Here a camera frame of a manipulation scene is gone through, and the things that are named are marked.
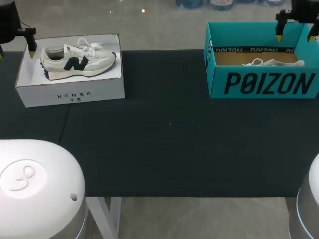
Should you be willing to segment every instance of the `white table frame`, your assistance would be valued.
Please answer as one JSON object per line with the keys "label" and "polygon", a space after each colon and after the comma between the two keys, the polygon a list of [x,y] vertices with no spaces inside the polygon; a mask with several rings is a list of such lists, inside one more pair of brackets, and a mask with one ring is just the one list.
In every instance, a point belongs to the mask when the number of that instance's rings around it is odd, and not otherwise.
{"label": "white table frame", "polygon": [[108,208],[104,198],[86,198],[103,239],[119,239],[121,197],[112,197]]}

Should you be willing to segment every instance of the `new balance sneaker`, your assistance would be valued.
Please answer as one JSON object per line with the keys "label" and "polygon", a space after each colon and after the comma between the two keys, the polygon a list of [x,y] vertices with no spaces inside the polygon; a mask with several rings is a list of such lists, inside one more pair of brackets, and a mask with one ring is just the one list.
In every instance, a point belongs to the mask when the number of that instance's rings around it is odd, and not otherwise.
{"label": "new balance sneaker", "polygon": [[252,63],[248,64],[242,64],[243,66],[304,66],[305,62],[303,60],[296,61],[295,63],[285,63],[285,62],[280,62],[276,61],[275,59],[271,59],[269,61],[264,62],[260,58],[256,58],[253,60]]}
{"label": "new balance sneaker", "polygon": [[78,47],[64,45],[57,50],[43,48],[41,53],[41,65],[49,80],[78,75],[97,76],[106,72],[115,59],[114,52],[103,49],[99,43],[89,44],[84,38],[78,40]]}

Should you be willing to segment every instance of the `embossed logo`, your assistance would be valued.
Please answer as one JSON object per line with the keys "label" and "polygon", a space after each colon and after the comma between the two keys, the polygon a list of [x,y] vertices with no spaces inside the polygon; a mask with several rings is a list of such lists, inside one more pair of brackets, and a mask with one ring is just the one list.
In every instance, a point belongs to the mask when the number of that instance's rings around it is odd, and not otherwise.
{"label": "embossed logo", "polygon": [[8,165],[0,174],[0,189],[14,198],[31,197],[46,183],[44,167],[34,160],[22,159]]}

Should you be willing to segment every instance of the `white shoelace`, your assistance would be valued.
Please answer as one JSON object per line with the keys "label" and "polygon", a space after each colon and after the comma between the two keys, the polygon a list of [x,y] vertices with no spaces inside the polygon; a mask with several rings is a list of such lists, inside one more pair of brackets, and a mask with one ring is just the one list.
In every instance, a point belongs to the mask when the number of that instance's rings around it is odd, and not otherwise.
{"label": "white shoelace", "polygon": [[248,64],[242,64],[243,66],[256,66],[255,61],[258,60],[261,63],[264,63],[264,61],[260,58],[256,58],[255,60],[252,61],[252,63],[248,63]]}
{"label": "white shoelace", "polygon": [[[81,41],[84,41],[87,44],[87,46],[81,46]],[[82,49],[83,55],[87,54],[90,57],[95,57],[95,50],[103,50],[103,47],[99,43],[89,44],[87,40],[85,40],[83,37],[79,38],[78,47]]]}

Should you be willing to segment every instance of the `navy n logo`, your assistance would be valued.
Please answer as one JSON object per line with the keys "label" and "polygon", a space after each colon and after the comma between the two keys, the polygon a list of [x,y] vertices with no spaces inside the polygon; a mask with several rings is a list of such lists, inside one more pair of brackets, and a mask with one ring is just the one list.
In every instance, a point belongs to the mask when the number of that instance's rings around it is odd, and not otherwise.
{"label": "navy n logo", "polygon": [[71,57],[68,60],[68,62],[65,64],[64,69],[69,71],[69,70],[71,70],[71,68],[73,66],[74,70],[83,71],[85,66],[88,64],[88,62],[89,62],[89,60],[85,56],[83,56],[83,60],[81,61],[81,63],[79,63],[79,58]]}

